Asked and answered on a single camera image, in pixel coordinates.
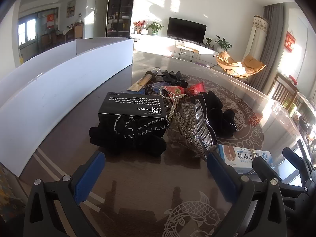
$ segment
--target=framed picture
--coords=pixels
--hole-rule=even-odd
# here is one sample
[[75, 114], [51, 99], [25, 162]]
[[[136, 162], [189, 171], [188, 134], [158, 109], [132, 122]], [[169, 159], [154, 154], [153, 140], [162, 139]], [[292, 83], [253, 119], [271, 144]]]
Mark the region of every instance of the framed picture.
[[67, 18], [70, 18], [75, 15], [75, 7], [76, 7], [76, 0], [71, 0], [67, 3], [67, 12], [66, 12]]
[[288, 49], [289, 52], [293, 51], [295, 45], [295, 38], [290, 34], [290, 32], [286, 32], [286, 38], [285, 38], [285, 48]]

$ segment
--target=koi fish design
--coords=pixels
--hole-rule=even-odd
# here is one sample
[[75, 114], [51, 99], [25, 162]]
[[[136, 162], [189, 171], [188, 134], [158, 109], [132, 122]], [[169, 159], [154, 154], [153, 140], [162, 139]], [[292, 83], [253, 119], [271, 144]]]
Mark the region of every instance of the koi fish design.
[[200, 227], [203, 223], [207, 225], [217, 225], [220, 221], [217, 211], [210, 206], [209, 198], [199, 191], [200, 201], [186, 201], [176, 206], [174, 209], [165, 211], [169, 217], [165, 223], [165, 230], [162, 237], [180, 237], [177, 232], [177, 225], [185, 225], [184, 218], [189, 216]]

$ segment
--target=silver bolt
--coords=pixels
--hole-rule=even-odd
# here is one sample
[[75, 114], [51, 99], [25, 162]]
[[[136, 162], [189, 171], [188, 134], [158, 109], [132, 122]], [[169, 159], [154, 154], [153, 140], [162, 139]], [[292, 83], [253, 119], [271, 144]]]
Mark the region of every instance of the silver bolt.
[[71, 178], [70, 175], [64, 175], [64, 176], [63, 176], [63, 181], [64, 181], [64, 182], [67, 182], [67, 181], [70, 180], [70, 178]]
[[271, 183], [272, 185], [277, 185], [277, 181], [274, 180], [274, 179], [271, 179], [271, 180], [270, 180], [270, 183]]
[[36, 180], [34, 181], [34, 184], [35, 184], [35, 185], [39, 185], [40, 182], [41, 182], [40, 179], [36, 179]]
[[246, 175], [242, 175], [241, 176], [241, 180], [244, 181], [244, 182], [248, 182], [249, 181], [249, 177], [246, 176]]

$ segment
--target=black flat screen tv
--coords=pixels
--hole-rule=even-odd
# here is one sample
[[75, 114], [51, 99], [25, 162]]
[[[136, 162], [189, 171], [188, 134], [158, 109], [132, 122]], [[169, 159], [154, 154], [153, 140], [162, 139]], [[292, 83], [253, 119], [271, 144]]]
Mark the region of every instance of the black flat screen tv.
[[205, 30], [205, 25], [188, 20], [169, 18], [167, 36], [202, 43]]

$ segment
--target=dining table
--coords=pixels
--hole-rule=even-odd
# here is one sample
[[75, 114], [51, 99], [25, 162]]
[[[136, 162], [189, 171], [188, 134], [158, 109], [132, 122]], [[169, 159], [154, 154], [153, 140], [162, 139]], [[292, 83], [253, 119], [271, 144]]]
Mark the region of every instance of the dining table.
[[[219, 144], [269, 151], [282, 182], [301, 186], [298, 170], [283, 157], [282, 150], [289, 147], [301, 157], [297, 141], [302, 137], [281, 104], [208, 67], [138, 51], [132, 65], [100, 85], [54, 127], [24, 168], [21, 181], [29, 186], [37, 178], [56, 181], [71, 175], [99, 150], [105, 154], [105, 167], [80, 207], [100, 236], [210, 236], [232, 204], [225, 200], [206, 162], [185, 144], [166, 131], [166, 150], [152, 157], [132, 148], [112, 154], [89, 141], [89, 129], [99, 124], [98, 110], [106, 94], [126, 92], [155, 67], [161, 72], [180, 71], [189, 86], [203, 82], [206, 91], [221, 100], [223, 110], [234, 111], [237, 131], [231, 138], [218, 138]], [[310, 160], [304, 142], [303, 146]], [[196, 211], [208, 217], [196, 218]], [[72, 236], [67, 225], [65, 229]]]

